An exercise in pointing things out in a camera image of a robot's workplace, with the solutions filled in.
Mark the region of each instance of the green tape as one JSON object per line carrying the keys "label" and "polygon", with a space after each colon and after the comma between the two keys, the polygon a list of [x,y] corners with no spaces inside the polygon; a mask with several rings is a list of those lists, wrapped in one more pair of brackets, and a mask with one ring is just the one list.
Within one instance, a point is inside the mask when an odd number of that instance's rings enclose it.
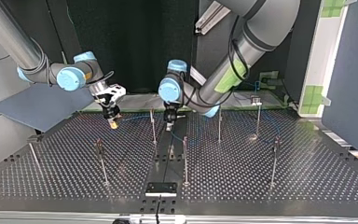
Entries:
{"label": "green tape", "polygon": [[322,104],[323,86],[306,86],[301,105],[301,114],[317,114]]}
{"label": "green tape", "polygon": [[[246,72],[246,68],[243,63],[239,60],[234,61],[234,66],[237,69],[237,72],[243,77]],[[233,86],[240,85],[241,80],[235,75],[234,70],[230,66],[226,73],[223,75],[222,79],[220,79],[219,83],[214,88],[215,91],[220,93],[226,93]]]}
{"label": "green tape", "polygon": [[322,17],[340,17],[342,8],[344,8],[345,0],[324,0],[324,7],[322,8]]}

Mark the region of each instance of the metal rod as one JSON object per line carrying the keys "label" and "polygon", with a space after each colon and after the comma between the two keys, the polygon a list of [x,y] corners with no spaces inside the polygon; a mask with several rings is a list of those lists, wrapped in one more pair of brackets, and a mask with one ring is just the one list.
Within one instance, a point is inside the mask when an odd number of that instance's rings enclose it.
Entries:
{"label": "metal rod", "polygon": [[219,143],[222,142],[222,108],[219,108]]}
{"label": "metal rod", "polygon": [[261,105],[258,106],[258,113],[257,113],[257,127],[255,128],[255,135],[258,136],[258,129],[260,127],[260,114],[261,114]]}
{"label": "metal rod", "polygon": [[32,145],[32,143],[29,143],[28,145],[31,148],[32,154],[34,156],[34,161],[36,162],[37,166],[39,166],[39,168],[40,168],[39,159],[37,158],[36,153],[34,151],[34,146]]}
{"label": "metal rod", "polygon": [[103,158],[101,158],[101,165],[103,167],[103,176],[105,178],[105,184],[109,185],[109,181],[107,180],[107,174],[106,174],[106,169],[105,169],[105,166],[104,166]]}
{"label": "metal rod", "polygon": [[185,157],[185,186],[188,186],[190,183],[188,182],[188,172],[187,172],[187,137],[183,138],[183,154]]}
{"label": "metal rod", "polygon": [[0,1],[0,44],[24,69],[34,69],[41,61],[41,52],[24,33],[9,10]]}
{"label": "metal rod", "polygon": [[151,122],[152,122],[152,127],[153,127],[153,143],[156,144],[156,143],[157,143],[157,139],[156,139],[156,127],[155,127],[154,110],[153,110],[153,108],[150,109],[150,120],[151,120]]}
{"label": "metal rod", "polygon": [[276,152],[274,153],[274,165],[272,166],[272,177],[271,177],[271,188],[274,187],[274,179],[275,179],[275,170],[277,167],[277,155]]}

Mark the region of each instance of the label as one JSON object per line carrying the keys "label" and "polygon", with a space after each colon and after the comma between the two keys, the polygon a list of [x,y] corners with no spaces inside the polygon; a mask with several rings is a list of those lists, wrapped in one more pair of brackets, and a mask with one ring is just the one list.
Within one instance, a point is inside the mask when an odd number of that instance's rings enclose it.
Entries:
{"label": "label", "polygon": [[92,73],[89,72],[86,75],[84,75],[84,78],[87,80],[87,79],[91,78],[91,76],[92,76]]}
{"label": "label", "polygon": [[[238,74],[243,77],[246,72],[246,68],[243,63],[239,60],[235,60],[234,66],[237,69]],[[219,83],[214,88],[214,90],[220,93],[226,93],[231,89],[231,87],[238,86],[241,82],[242,80],[240,80],[235,75],[235,72],[230,65],[226,73],[223,75],[222,79],[220,79]]]}

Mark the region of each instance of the metal bar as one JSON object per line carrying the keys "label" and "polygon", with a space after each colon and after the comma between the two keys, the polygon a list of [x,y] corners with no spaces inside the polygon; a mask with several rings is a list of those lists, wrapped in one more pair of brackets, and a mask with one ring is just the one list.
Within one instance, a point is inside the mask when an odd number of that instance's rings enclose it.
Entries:
{"label": "metal bar", "polygon": [[104,166],[103,158],[101,158],[101,165],[103,167],[103,176],[105,178],[105,185],[108,186],[109,181],[107,180],[107,174],[106,174],[106,169],[105,169],[105,166]]}
{"label": "metal bar", "polygon": [[188,182],[188,171],[187,171],[187,137],[183,138],[183,154],[185,157],[185,186],[188,186],[190,183]]}
{"label": "metal bar", "polygon": [[152,127],[153,127],[153,143],[156,145],[157,144],[157,138],[156,138],[156,126],[155,126],[155,121],[154,121],[154,110],[153,110],[153,108],[150,109],[150,121],[152,122]]}
{"label": "metal bar", "polygon": [[212,2],[209,8],[196,23],[196,34],[206,35],[218,22],[230,12],[223,5]]}
{"label": "metal bar", "polygon": [[34,161],[36,162],[37,166],[40,168],[39,159],[37,158],[36,153],[34,151],[34,146],[32,145],[32,143],[29,143],[29,146],[31,148],[32,155],[34,156]]}
{"label": "metal bar", "polygon": [[21,68],[34,69],[40,64],[42,57],[39,49],[1,1],[0,44]]}
{"label": "metal bar", "polygon": [[219,143],[222,142],[222,108],[219,109]]}
{"label": "metal bar", "polygon": [[258,112],[257,112],[257,127],[255,128],[256,136],[258,136],[258,129],[260,127],[260,114],[261,114],[261,105],[258,106]]}

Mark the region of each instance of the small black object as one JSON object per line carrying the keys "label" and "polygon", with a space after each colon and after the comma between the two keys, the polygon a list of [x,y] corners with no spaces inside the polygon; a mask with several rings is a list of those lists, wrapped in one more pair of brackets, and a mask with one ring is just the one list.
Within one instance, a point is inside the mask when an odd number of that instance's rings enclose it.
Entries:
{"label": "small black object", "polygon": [[116,219],[112,224],[131,224],[128,220]]}
{"label": "small black object", "polygon": [[27,139],[28,143],[40,143],[43,140],[43,134],[32,135]]}
{"label": "small black object", "polygon": [[182,105],[170,103],[167,104],[164,102],[165,111],[164,111],[164,121],[167,122],[174,122],[177,120],[178,114],[177,111]]}
{"label": "small black object", "polygon": [[147,197],[176,197],[176,183],[148,183],[146,189]]}

